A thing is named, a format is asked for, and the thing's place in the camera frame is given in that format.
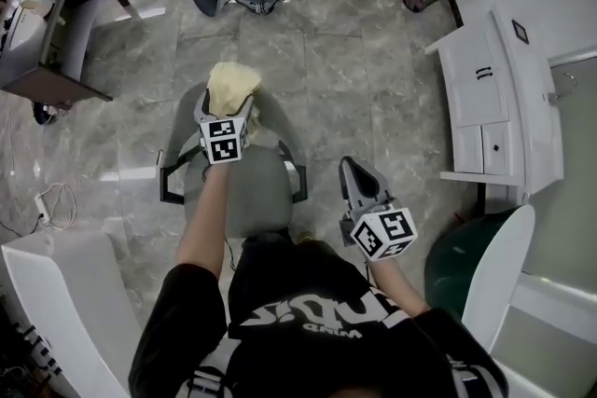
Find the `pale yellow clothes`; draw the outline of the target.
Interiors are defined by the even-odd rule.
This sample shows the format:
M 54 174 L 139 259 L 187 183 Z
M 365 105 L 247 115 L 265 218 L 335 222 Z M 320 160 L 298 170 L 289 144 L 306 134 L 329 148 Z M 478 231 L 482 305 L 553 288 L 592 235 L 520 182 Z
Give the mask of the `pale yellow clothes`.
M 261 76 L 253 67 L 238 62 L 219 62 L 211 70 L 207 89 L 210 92 L 211 115 L 217 118 L 234 116 L 243 100 L 255 94 L 261 84 Z M 248 122 L 246 146 L 260 128 L 260 111 L 254 96 L 254 105 Z

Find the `dark green bin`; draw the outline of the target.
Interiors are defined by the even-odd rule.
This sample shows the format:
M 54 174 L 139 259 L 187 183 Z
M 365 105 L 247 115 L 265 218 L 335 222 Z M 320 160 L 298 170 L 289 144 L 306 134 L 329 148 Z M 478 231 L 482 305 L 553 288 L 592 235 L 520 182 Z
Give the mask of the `dark green bin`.
M 479 262 L 498 230 L 515 209 L 485 214 L 437 239 L 424 265 L 424 296 L 432 308 L 461 319 Z

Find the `grey chair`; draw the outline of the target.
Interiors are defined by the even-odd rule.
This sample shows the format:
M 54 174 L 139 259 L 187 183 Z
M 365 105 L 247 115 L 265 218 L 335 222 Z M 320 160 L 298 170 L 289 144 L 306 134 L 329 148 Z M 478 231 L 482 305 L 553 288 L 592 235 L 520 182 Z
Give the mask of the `grey chair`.
M 176 109 L 160 162 L 160 199 L 195 212 L 210 164 L 193 110 L 207 85 L 189 89 Z M 304 149 L 282 106 L 268 92 L 255 94 L 260 128 L 230 165 L 226 233 L 246 238 L 289 226 L 293 207 L 308 197 Z

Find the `white toilet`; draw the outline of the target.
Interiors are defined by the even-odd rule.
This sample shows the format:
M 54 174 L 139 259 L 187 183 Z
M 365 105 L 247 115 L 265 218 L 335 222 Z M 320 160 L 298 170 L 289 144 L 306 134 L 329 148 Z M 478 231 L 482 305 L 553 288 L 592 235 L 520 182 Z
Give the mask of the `white toilet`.
M 515 209 L 482 255 L 462 322 L 510 398 L 597 398 L 597 294 L 527 273 L 535 209 Z

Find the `person's right forearm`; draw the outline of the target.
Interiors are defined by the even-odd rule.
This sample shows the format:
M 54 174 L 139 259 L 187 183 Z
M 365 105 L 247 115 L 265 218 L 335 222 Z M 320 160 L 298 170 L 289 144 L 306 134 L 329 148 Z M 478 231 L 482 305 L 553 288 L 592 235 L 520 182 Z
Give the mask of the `person's right forearm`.
M 368 267 L 377 288 L 410 317 L 419 316 L 430 310 L 394 258 L 368 261 Z

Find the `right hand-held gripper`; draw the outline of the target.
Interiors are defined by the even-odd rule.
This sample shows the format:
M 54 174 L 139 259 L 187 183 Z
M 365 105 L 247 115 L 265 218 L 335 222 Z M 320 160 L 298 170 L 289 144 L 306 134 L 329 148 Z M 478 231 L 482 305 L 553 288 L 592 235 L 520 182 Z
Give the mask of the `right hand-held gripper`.
M 386 200 L 391 197 L 389 186 L 377 170 L 345 156 L 340 160 L 339 178 L 342 197 L 348 203 L 382 201 L 351 210 L 340 219 L 346 246 L 357 246 L 368 261 L 380 261 L 402 254 L 417 240 L 410 209 Z

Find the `dark brown wooden desk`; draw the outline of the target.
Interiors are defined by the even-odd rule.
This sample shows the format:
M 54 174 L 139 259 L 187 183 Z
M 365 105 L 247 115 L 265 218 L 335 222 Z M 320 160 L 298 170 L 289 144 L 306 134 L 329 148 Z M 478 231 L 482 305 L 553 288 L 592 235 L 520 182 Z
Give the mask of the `dark brown wooden desk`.
M 0 54 L 0 90 L 32 102 L 68 110 L 74 103 L 113 98 L 81 79 L 83 62 L 102 0 L 54 0 L 44 32 Z M 117 0 L 131 18 L 130 0 Z

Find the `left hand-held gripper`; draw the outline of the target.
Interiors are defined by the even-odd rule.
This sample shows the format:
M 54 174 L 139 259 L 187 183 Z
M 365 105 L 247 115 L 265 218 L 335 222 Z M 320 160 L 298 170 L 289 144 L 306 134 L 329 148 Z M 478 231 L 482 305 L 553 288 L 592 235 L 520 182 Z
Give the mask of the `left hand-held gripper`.
M 210 164 L 233 162 L 242 158 L 253 105 L 254 95 L 249 94 L 234 116 L 217 118 L 209 110 L 209 89 L 201 93 L 193 115 L 201 132 L 201 145 Z

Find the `chrome faucet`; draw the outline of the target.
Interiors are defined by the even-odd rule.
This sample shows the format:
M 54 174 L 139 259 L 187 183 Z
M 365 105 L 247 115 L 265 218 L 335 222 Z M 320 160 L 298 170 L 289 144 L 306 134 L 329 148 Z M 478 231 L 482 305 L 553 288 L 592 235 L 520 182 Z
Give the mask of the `chrome faucet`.
M 577 80 L 574 75 L 563 72 L 553 77 L 554 91 L 548 94 L 550 104 L 557 104 L 564 98 L 572 96 L 577 90 Z

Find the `person's left forearm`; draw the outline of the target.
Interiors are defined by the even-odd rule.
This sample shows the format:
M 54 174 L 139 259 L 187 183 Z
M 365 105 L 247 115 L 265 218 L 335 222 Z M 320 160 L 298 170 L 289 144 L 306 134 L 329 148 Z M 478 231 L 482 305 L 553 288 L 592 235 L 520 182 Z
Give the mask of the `person's left forearm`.
M 224 262 L 229 187 L 228 163 L 213 165 L 206 174 L 195 212 L 179 242 L 177 264 L 191 264 L 218 279 Z

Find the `person's black printed t-shirt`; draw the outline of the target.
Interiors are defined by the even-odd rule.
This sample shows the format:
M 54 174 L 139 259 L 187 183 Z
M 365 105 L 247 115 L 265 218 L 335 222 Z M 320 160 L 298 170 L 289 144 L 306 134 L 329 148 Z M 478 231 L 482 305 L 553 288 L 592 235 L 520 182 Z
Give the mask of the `person's black printed t-shirt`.
M 226 398 L 507 398 L 499 366 L 449 313 L 410 317 L 324 245 L 250 240 L 229 293 L 181 264 L 166 275 L 129 374 L 132 398 L 175 398 L 201 371 Z

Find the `white bathtub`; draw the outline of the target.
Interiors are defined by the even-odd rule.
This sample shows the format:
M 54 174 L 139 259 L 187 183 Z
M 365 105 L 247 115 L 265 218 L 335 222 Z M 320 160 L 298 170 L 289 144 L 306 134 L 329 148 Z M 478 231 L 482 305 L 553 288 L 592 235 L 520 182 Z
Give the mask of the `white bathtub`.
M 131 398 L 141 329 L 109 237 L 44 229 L 1 249 L 27 318 L 80 398 Z

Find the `white cabinet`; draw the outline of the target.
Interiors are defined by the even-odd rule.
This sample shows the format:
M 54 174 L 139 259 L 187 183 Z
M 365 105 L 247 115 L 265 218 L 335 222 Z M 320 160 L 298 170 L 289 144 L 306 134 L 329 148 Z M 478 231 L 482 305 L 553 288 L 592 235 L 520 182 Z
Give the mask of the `white cabinet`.
M 528 22 L 493 5 L 424 52 L 439 59 L 449 109 L 453 167 L 442 179 L 532 196 L 564 177 L 560 113 L 548 101 L 553 78 Z

